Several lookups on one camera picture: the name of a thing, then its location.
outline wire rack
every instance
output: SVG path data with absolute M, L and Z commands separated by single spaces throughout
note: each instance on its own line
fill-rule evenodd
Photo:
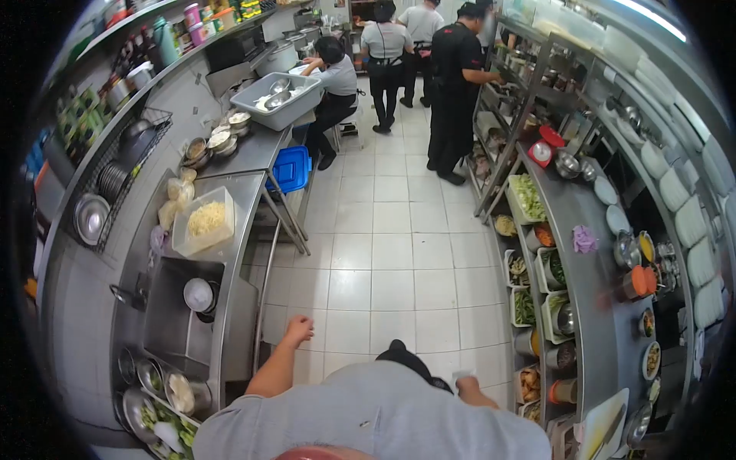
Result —
M 108 145 L 101 145 L 100 151 L 105 153 L 100 155 L 99 158 L 94 158 L 92 162 L 85 169 L 85 173 L 77 183 L 77 187 L 74 191 L 72 201 L 75 205 L 79 198 L 84 194 L 99 194 L 99 187 L 97 185 L 98 176 L 102 172 L 102 169 L 110 162 L 118 158 L 118 152 L 120 150 L 120 134 L 130 126 L 134 121 L 145 119 L 151 122 L 156 130 L 154 137 L 148 143 L 148 145 L 142 150 L 141 156 L 139 157 L 135 168 L 126 176 L 123 186 L 120 188 L 115 199 L 108 203 L 110 205 L 110 212 L 105 219 L 105 223 L 102 225 L 102 231 L 100 232 L 97 244 L 91 245 L 82 240 L 77 231 L 74 228 L 74 212 L 68 213 L 66 220 L 67 233 L 72 235 L 79 244 L 94 252 L 103 252 L 105 245 L 107 244 L 107 238 L 110 236 L 110 231 L 113 228 L 115 219 L 118 216 L 118 212 L 125 202 L 125 197 L 128 195 L 130 188 L 135 182 L 135 178 L 138 172 L 141 170 L 143 164 L 151 156 L 151 153 L 156 148 L 158 143 L 161 141 L 163 136 L 169 131 L 171 127 L 171 112 L 165 110 L 154 109 L 151 107 L 142 107 L 141 110 L 131 110 L 125 120 L 121 121 L 118 126 L 110 133 L 107 137 L 109 141 Z

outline red kitchen scale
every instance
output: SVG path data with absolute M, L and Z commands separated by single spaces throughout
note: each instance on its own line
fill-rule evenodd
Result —
M 548 125 L 539 127 L 539 135 L 542 136 L 531 148 L 526 152 L 532 160 L 536 161 L 541 167 L 546 168 L 552 161 L 552 155 L 555 149 L 565 146 L 565 140 L 557 131 Z

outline blue plastic container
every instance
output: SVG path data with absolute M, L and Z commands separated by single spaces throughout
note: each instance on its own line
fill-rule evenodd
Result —
M 285 194 L 306 187 L 311 170 L 312 159 L 309 158 L 309 152 L 304 146 L 279 150 L 273 168 L 274 177 Z M 274 189 L 270 180 L 266 181 L 266 188 Z

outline cutting board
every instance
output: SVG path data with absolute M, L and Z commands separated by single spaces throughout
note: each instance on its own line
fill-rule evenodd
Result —
M 590 457 L 598 449 L 602 443 L 603 437 L 606 436 L 609 426 L 616 418 L 618 409 L 622 404 L 629 403 L 629 389 L 625 388 L 611 396 L 601 404 L 597 405 L 588 412 L 582 425 L 582 441 L 580 443 L 578 460 L 590 460 Z M 610 458 L 621 443 L 621 435 L 623 434 L 623 426 L 626 423 L 626 413 L 616 428 L 611 440 L 604 446 L 596 457 L 596 460 L 604 460 Z

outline stool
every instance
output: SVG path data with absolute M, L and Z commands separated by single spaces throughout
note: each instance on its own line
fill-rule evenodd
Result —
M 360 150 L 363 149 L 363 136 L 361 135 L 361 132 L 358 129 L 358 119 L 362 115 L 363 115 L 363 108 L 361 106 L 358 106 L 357 110 L 353 112 L 352 115 L 346 117 L 343 121 L 340 121 L 338 124 L 332 127 L 332 134 L 333 134 L 333 137 L 335 138 L 335 147 L 336 147 L 337 152 L 342 151 L 342 146 L 340 144 L 340 137 L 341 137 L 342 129 L 344 127 L 350 127 L 350 126 L 355 128 L 354 130 L 351 130 L 351 132 L 355 131 L 355 133 L 357 133 L 358 145 L 360 146 Z

